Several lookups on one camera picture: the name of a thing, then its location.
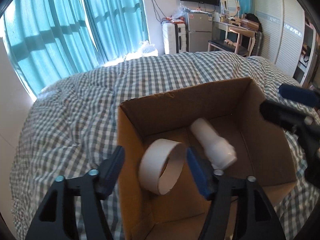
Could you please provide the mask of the oval vanity mirror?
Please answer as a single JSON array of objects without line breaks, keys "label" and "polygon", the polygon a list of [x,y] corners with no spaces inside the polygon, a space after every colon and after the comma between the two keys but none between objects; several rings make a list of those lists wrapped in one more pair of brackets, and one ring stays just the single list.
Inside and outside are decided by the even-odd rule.
[{"label": "oval vanity mirror", "polygon": [[240,4],[238,0],[221,0],[222,13],[228,17],[238,17]]}]

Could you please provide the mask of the white suitcase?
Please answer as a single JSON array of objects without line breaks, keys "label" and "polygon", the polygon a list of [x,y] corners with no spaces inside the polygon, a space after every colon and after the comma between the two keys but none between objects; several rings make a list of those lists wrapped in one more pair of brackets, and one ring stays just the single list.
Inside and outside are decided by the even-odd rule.
[{"label": "white suitcase", "polygon": [[184,23],[162,23],[165,54],[178,54],[187,51],[187,32]]}]

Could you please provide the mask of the left teal curtain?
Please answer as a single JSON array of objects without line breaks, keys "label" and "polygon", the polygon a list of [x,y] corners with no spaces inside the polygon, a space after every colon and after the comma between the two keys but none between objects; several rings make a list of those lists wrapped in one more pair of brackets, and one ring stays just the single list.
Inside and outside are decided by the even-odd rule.
[{"label": "left teal curtain", "polygon": [[29,93],[101,65],[80,0],[13,0],[2,24],[14,70]]}]

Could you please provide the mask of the clear plastic bag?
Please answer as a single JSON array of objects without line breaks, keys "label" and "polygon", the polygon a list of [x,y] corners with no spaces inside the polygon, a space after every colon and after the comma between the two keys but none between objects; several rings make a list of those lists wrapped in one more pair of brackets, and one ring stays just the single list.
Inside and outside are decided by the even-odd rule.
[{"label": "clear plastic bag", "polygon": [[141,57],[158,56],[158,50],[154,44],[149,41],[142,41],[139,43],[139,48],[136,52],[129,53],[124,57],[124,61],[130,61]]}]

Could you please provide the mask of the white tape roll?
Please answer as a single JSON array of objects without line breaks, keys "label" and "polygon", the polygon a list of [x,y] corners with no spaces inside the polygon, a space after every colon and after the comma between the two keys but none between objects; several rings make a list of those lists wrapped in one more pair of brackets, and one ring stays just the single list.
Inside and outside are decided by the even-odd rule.
[{"label": "white tape roll", "polygon": [[157,195],[171,191],[182,173],[186,153],[187,149],[181,142],[155,140],[140,162],[138,178],[141,187]]}]

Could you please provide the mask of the white louvered wardrobe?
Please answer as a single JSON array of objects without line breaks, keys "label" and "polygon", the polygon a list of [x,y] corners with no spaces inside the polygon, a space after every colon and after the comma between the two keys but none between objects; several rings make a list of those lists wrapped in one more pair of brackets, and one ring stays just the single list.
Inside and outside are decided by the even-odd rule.
[{"label": "white louvered wardrobe", "polygon": [[318,34],[297,0],[254,0],[263,29],[261,56],[307,87],[318,57]]}]

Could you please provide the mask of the white dressing table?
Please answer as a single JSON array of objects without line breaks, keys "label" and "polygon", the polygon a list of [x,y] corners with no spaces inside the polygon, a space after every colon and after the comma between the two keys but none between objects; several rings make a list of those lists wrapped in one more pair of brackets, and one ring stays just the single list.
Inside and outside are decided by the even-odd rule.
[{"label": "white dressing table", "polygon": [[[223,22],[219,22],[219,24],[226,26],[226,36],[228,35],[228,33],[236,34],[237,41],[235,44],[232,41],[227,41],[228,38],[225,38],[224,40],[208,41],[208,51],[212,51],[212,49],[215,48],[221,51],[235,53],[243,57],[249,57],[252,55],[252,51],[255,45],[256,31],[252,31],[244,27],[237,27],[235,25]],[[241,45],[242,38],[244,36],[249,38],[247,48]]]}]

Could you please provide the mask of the middle teal curtain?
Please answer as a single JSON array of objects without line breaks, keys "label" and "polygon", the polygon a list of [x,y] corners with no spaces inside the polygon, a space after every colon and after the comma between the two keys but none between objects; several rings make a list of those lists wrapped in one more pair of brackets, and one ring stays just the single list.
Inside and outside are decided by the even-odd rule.
[{"label": "middle teal curtain", "polygon": [[84,0],[84,4],[104,63],[136,52],[149,39],[142,0]]}]

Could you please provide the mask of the checkered bed duvet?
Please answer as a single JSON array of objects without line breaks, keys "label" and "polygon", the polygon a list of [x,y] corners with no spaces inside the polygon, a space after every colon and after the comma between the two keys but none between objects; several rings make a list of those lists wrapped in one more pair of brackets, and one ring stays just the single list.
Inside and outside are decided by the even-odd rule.
[{"label": "checkered bed duvet", "polygon": [[319,120],[313,108],[279,95],[279,86],[295,85],[295,79],[263,57],[225,51],[141,57],[75,74],[47,87],[25,120],[10,173],[17,238],[25,238],[39,204],[58,175],[81,176],[116,148],[121,102],[241,77],[252,78],[267,99]]}]

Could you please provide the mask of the black bag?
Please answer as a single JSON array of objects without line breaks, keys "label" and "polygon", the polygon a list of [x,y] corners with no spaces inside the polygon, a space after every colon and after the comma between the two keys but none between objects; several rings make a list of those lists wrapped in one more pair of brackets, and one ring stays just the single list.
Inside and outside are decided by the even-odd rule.
[{"label": "black bag", "polygon": [[257,18],[257,16],[255,16],[255,14],[252,14],[252,13],[246,13],[245,14],[245,18],[251,22],[255,22],[259,25],[259,28],[258,28],[258,31],[260,32],[263,32],[263,28],[262,28],[262,25],[259,21],[259,19]]}]

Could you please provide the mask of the open cardboard box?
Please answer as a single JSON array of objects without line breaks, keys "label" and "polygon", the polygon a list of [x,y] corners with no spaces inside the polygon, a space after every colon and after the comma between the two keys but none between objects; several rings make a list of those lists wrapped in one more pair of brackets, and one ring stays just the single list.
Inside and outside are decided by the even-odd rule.
[{"label": "open cardboard box", "polygon": [[284,239],[274,206],[296,182],[281,128],[250,78],[123,102],[118,144],[126,239]]}]

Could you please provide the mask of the black bench stool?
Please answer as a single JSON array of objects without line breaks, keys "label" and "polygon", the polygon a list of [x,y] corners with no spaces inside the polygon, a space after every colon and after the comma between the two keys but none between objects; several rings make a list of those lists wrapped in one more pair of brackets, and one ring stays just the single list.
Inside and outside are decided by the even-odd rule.
[{"label": "black bench stool", "polygon": [[230,45],[227,42],[221,40],[208,41],[208,52],[214,50],[224,50],[231,53],[237,53],[238,55],[243,57],[247,57],[249,55],[249,51],[245,47],[239,46],[237,52],[235,52],[235,46]]}]

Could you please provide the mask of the silver mini fridge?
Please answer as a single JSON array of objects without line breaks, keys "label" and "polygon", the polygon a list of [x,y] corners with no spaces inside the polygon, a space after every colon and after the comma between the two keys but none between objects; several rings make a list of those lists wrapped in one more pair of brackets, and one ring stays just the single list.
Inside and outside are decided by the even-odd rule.
[{"label": "silver mini fridge", "polygon": [[190,53],[208,50],[208,42],[212,39],[212,21],[212,14],[186,13],[187,41]]}]

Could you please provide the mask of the wooden chair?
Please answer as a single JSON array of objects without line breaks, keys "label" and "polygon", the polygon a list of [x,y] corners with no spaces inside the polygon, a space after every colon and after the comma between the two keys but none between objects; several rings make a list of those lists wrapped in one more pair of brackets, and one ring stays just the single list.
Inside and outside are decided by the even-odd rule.
[{"label": "wooden chair", "polygon": [[244,37],[246,37],[248,39],[248,44],[247,44],[246,49],[248,49],[248,51],[249,51],[249,55],[247,57],[251,56],[254,45],[255,45],[255,32],[252,30],[243,29],[243,28],[239,28],[239,27],[229,27],[229,31],[231,33],[235,33],[238,35],[237,42],[235,45],[236,46],[235,52],[237,52],[239,46],[244,45],[243,39],[244,39]]}]

